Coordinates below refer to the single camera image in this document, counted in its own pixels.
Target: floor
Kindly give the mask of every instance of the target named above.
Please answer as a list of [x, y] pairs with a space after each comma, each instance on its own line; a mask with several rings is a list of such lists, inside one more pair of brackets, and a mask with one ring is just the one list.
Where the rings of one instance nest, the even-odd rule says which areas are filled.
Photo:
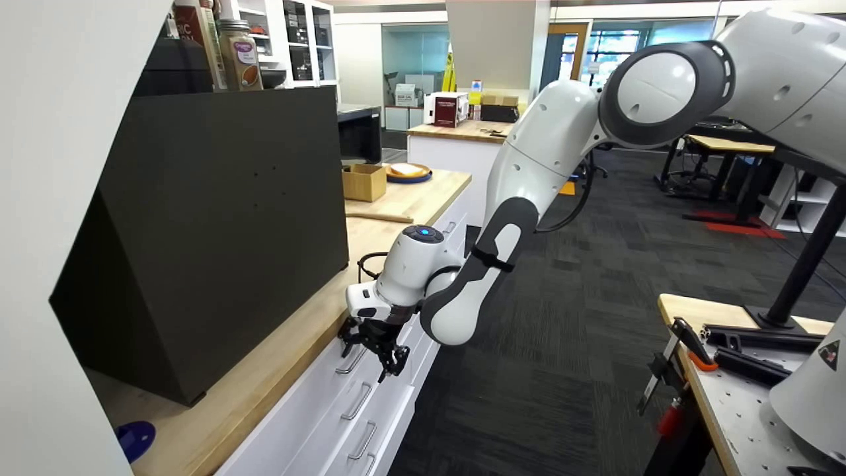
[[[705, 203], [652, 184], [661, 160], [597, 155], [609, 180], [583, 217], [538, 237], [488, 301], [476, 338], [439, 354], [395, 476], [642, 473], [661, 416], [661, 406], [646, 419], [634, 410], [668, 342], [656, 296], [769, 305], [805, 246], [801, 237], [724, 237], [682, 221]], [[570, 206], [556, 202], [547, 221]], [[797, 312], [839, 317], [845, 258], [846, 242], [835, 242]], [[706, 473], [722, 473], [714, 457]]]

